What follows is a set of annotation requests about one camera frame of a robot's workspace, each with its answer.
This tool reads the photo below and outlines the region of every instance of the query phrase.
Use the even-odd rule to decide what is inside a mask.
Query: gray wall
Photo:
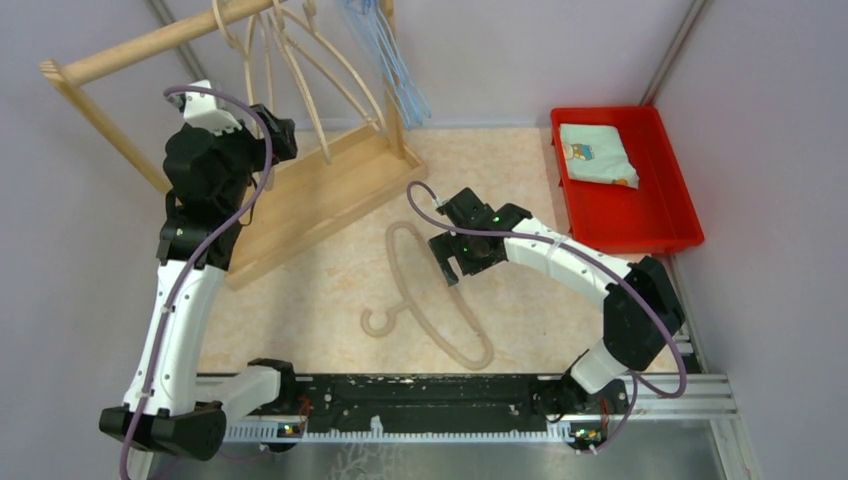
[[[764,478],[845,478],[848,4],[716,2],[659,99],[706,234],[681,255]]]
[[[38,71],[155,27],[141,2],[0,7],[0,478],[110,478],[118,443],[97,430],[138,362],[155,288],[162,199]],[[151,158],[184,82],[163,57],[95,82]]]
[[[638,102],[690,3],[396,0],[395,14],[401,50],[433,109],[427,125],[546,125],[557,106]],[[178,18],[209,8],[209,0],[169,4]],[[286,3],[302,14],[300,4]],[[351,44],[337,14],[336,0],[316,4],[319,30],[376,88],[369,63]],[[244,29],[242,22],[232,31],[243,36]],[[288,31],[311,51],[322,53],[296,25]],[[257,85],[264,85],[258,34],[255,42],[254,76]],[[240,57],[221,35],[207,35],[192,45],[210,77],[230,91],[244,91]],[[272,53],[281,111],[305,125],[303,101],[273,47]],[[329,62],[327,56],[319,57]],[[311,65],[302,58],[300,64],[325,125],[360,123],[356,112]],[[264,86],[257,91],[264,91]]]

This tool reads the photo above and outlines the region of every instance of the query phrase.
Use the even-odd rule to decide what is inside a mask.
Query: folded cloth
[[[630,165],[617,128],[564,123],[559,138],[572,180],[639,188],[639,176]]]

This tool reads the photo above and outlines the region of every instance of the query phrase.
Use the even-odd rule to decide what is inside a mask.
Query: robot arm
[[[195,86],[210,85],[203,81]],[[177,107],[186,123],[165,147],[163,167],[173,189],[166,195],[167,220],[156,254],[160,266],[152,320],[123,402],[101,412],[100,430],[124,441],[143,404],[133,446],[208,460],[218,451],[228,421],[237,421],[270,402],[290,401],[294,371],[286,362],[257,360],[219,388],[198,391],[196,387],[206,322],[242,229],[238,222],[192,265],[174,296],[171,314],[162,315],[166,298],[192,254],[241,208],[253,174],[263,170],[266,154],[264,141],[220,109],[214,97],[189,93]],[[271,134],[272,164],[295,158],[294,122],[275,118],[262,105],[250,108]],[[164,320],[164,335],[157,341]],[[151,374],[152,385],[145,390],[145,378]]]
[[[437,211],[457,227],[547,237],[553,245],[515,237],[485,237],[446,232],[429,241],[430,249],[449,285],[458,277],[449,263],[455,258],[463,275],[475,275],[502,261],[526,265],[582,293],[604,314],[604,336],[563,375],[558,391],[543,399],[548,411],[579,412],[588,395],[603,389],[628,370],[642,371],[665,346],[656,325],[610,276],[578,255],[560,248],[566,244],[596,259],[630,284],[658,314],[670,332],[683,324],[680,306],[662,264],[645,257],[628,263],[607,256],[545,226],[521,207],[506,204],[494,211],[471,189],[464,189]]]

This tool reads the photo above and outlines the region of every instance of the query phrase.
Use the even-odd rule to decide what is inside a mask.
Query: red tray
[[[639,188],[569,179],[559,137],[563,123],[616,127]],[[555,108],[551,127],[575,240],[606,253],[674,253],[704,241],[655,108]]]

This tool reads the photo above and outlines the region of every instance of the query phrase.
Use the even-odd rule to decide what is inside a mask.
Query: wooden rack base
[[[397,158],[386,137],[368,125],[329,143],[333,165],[320,148],[277,167],[274,189],[262,194],[253,223],[242,230],[227,274],[239,289],[287,259],[397,197],[427,166],[409,147]]]

